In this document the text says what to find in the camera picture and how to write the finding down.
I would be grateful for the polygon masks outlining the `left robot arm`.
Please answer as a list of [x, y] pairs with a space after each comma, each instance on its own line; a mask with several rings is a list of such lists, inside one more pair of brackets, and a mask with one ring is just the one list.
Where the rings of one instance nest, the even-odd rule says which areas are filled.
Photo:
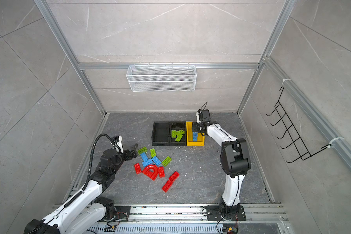
[[44, 217], [33, 219], [24, 228], [25, 234], [82, 234], [92, 224], [118, 218], [113, 200], [101, 194], [116, 178], [125, 161], [138, 156], [138, 144], [127, 150], [107, 149], [103, 152], [95, 172], [88, 177], [85, 189], [81, 188], [63, 205]]

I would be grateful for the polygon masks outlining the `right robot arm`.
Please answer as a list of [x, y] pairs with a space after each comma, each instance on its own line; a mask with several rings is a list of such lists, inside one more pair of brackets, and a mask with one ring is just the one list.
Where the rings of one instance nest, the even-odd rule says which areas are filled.
[[226, 174], [225, 188], [219, 210], [227, 217], [240, 209], [240, 192], [243, 180], [251, 169], [248, 143], [225, 131], [220, 124], [212, 121], [207, 109], [197, 111], [197, 120], [192, 123], [192, 131], [207, 135], [221, 146], [219, 163]]

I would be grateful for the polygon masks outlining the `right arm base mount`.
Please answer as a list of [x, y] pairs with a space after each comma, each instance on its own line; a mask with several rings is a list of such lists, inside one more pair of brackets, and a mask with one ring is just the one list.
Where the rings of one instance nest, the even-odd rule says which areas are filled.
[[222, 204], [218, 206], [206, 206], [201, 214], [207, 217], [208, 221], [246, 221], [246, 214], [243, 206], [225, 207]]

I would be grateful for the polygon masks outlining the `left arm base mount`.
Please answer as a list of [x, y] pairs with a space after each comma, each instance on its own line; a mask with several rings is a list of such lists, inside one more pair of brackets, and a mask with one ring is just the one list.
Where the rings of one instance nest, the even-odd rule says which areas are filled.
[[119, 205], [108, 209], [108, 217], [105, 221], [128, 221], [130, 216], [131, 206]]

